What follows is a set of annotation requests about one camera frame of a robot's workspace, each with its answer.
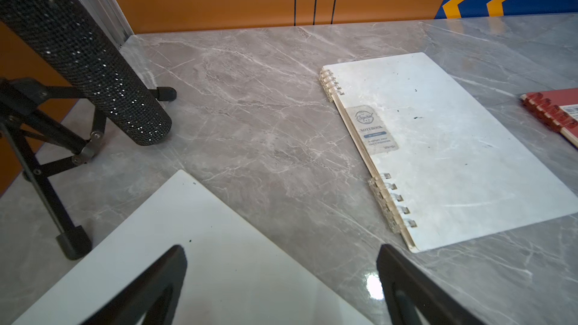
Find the red notebook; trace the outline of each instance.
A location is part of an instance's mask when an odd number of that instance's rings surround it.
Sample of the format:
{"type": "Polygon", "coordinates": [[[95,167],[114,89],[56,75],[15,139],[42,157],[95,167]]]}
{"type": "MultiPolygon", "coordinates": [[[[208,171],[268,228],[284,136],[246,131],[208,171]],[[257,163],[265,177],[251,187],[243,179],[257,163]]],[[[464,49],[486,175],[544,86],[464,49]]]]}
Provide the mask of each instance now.
{"type": "Polygon", "coordinates": [[[521,99],[538,119],[578,147],[578,88],[536,91],[521,99]]]}

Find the notebook label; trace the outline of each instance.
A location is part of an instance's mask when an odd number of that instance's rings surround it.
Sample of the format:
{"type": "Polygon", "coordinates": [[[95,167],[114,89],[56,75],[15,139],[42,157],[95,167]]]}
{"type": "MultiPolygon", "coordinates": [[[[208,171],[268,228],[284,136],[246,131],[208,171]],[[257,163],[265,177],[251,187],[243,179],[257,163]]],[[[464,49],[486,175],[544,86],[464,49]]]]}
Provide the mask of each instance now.
{"type": "Polygon", "coordinates": [[[578,104],[561,105],[560,108],[568,113],[572,118],[578,120],[578,104]]]}
{"type": "Polygon", "coordinates": [[[378,113],[369,105],[346,108],[346,111],[370,156],[399,148],[378,113]]]}

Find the microphone stand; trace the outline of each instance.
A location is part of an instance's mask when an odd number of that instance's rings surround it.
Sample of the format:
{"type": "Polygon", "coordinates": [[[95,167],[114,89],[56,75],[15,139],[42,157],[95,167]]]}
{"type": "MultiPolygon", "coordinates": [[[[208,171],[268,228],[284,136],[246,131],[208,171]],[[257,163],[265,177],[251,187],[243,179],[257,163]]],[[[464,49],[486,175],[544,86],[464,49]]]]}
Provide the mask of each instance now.
{"type": "MultiPolygon", "coordinates": [[[[158,101],[173,101],[177,92],[171,87],[149,89],[158,101]]],[[[45,86],[32,78],[0,78],[0,131],[16,153],[24,178],[32,183],[48,214],[58,228],[56,241],[70,260],[88,254],[92,242],[82,226],[75,226],[48,177],[80,166],[93,158],[102,145],[106,115],[94,109],[90,139],[85,140],[40,111],[49,98],[86,98],[74,87],[45,86]],[[38,133],[20,129],[25,123],[38,133]],[[64,147],[73,153],[60,160],[40,164],[26,137],[64,147]]]]}

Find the marble countertop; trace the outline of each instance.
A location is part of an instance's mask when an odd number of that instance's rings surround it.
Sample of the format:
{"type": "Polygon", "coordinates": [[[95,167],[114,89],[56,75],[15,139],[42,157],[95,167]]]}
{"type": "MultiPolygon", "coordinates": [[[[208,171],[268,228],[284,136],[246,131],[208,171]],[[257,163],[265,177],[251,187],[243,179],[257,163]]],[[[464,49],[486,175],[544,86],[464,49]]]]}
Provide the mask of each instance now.
{"type": "MultiPolygon", "coordinates": [[[[98,243],[184,169],[376,324],[390,323],[372,292],[382,243],[487,324],[578,323],[576,215],[410,254],[317,83],[325,64],[425,52],[578,193],[576,148],[518,99],[578,86],[576,33],[578,15],[565,14],[133,36],[121,53],[143,81],[179,93],[165,105],[169,139],[139,147],[109,123],[93,162],[51,180],[98,243]]],[[[91,114],[80,101],[64,124],[86,137],[91,114]]],[[[51,145],[39,153],[63,155],[51,145]]],[[[22,178],[0,199],[0,219],[0,323],[10,323],[74,262],[22,178]]]]}

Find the white notebook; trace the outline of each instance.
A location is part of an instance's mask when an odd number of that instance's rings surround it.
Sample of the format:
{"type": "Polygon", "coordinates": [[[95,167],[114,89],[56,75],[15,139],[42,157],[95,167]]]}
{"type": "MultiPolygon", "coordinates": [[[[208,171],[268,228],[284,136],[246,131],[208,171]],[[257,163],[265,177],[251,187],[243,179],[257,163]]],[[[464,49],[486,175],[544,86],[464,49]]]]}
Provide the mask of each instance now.
{"type": "Polygon", "coordinates": [[[188,266],[173,325],[371,325],[183,170],[13,325],[81,324],[176,243],[188,266]]]}
{"type": "Polygon", "coordinates": [[[426,54],[324,66],[321,84],[412,252],[578,212],[578,198],[426,54]]]}

